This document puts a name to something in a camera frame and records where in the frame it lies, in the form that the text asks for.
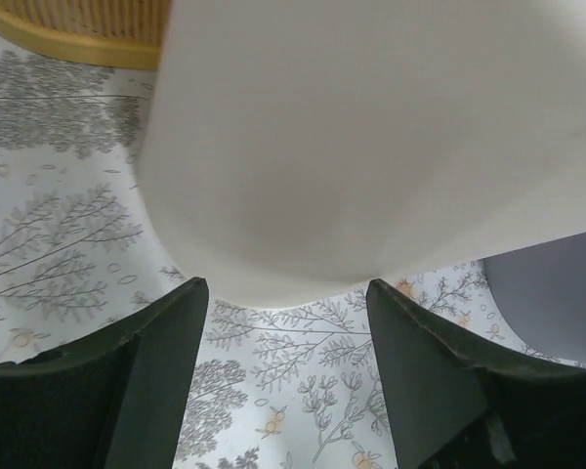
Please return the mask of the translucent grey bin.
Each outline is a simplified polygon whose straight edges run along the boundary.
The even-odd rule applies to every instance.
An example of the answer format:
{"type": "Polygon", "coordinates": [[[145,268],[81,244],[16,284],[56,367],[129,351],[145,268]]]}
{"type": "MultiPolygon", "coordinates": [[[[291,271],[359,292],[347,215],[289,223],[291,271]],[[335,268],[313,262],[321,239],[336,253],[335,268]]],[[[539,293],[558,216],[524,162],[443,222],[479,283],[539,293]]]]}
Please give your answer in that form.
{"type": "Polygon", "coordinates": [[[500,313],[533,349],[586,363],[586,233],[483,260],[500,313]]]}

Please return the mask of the yellow mesh basket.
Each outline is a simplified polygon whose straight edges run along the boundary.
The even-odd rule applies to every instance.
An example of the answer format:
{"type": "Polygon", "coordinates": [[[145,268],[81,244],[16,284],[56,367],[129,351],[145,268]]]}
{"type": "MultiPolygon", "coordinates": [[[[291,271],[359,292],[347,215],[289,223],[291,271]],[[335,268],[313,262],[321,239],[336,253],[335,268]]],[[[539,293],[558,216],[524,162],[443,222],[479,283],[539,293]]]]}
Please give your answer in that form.
{"type": "Polygon", "coordinates": [[[156,70],[171,0],[0,0],[0,36],[62,61],[156,70]]]}

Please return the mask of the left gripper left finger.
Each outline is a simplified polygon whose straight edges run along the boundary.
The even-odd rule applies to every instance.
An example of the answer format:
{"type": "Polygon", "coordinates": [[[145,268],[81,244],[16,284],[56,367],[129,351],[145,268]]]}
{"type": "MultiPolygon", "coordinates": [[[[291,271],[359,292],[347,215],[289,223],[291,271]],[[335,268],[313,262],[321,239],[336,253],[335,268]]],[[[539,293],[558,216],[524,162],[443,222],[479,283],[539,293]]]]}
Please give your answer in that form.
{"type": "Polygon", "coordinates": [[[170,468],[206,320],[192,278],[139,312],[0,363],[0,468],[170,468]]]}

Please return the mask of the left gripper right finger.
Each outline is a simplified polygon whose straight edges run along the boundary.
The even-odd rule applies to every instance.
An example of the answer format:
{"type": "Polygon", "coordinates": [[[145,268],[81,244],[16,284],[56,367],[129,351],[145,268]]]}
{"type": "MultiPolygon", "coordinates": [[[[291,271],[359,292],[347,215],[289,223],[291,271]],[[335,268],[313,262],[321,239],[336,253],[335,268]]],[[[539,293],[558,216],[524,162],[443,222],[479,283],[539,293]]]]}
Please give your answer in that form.
{"type": "Polygon", "coordinates": [[[586,368],[488,341],[380,279],[366,307],[399,467],[586,468],[586,368]]]}

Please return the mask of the cream white bin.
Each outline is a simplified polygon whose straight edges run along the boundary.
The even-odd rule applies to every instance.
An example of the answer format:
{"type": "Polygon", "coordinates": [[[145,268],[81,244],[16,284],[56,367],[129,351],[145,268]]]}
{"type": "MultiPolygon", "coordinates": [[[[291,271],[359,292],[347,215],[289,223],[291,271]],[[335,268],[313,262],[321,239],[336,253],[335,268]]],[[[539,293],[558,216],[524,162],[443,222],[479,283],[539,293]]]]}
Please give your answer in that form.
{"type": "Polygon", "coordinates": [[[137,179],[250,308],[584,233],[586,1],[176,1],[137,179]]]}

